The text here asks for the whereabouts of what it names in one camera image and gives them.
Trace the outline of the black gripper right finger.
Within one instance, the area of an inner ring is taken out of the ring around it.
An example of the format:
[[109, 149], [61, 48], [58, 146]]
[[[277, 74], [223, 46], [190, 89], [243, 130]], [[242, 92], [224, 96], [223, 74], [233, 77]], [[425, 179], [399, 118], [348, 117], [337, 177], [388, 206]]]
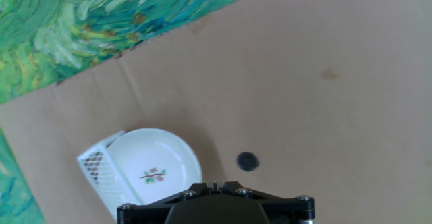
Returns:
[[315, 224], [315, 199], [308, 195], [282, 198], [247, 188], [237, 181], [216, 183], [215, 192], [257, 201], [270, 223]]

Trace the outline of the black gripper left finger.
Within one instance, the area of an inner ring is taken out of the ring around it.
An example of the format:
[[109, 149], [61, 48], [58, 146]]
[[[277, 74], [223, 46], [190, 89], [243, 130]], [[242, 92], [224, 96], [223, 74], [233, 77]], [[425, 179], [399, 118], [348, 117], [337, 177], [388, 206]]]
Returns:
[[187, 190], [178, 192], [152, 204], [137, 205], [125, 203], [117, 208], [117, 224], [164, 223], [175, 205], [216, 192], [216, 182], [203, 182], [192, 184]]

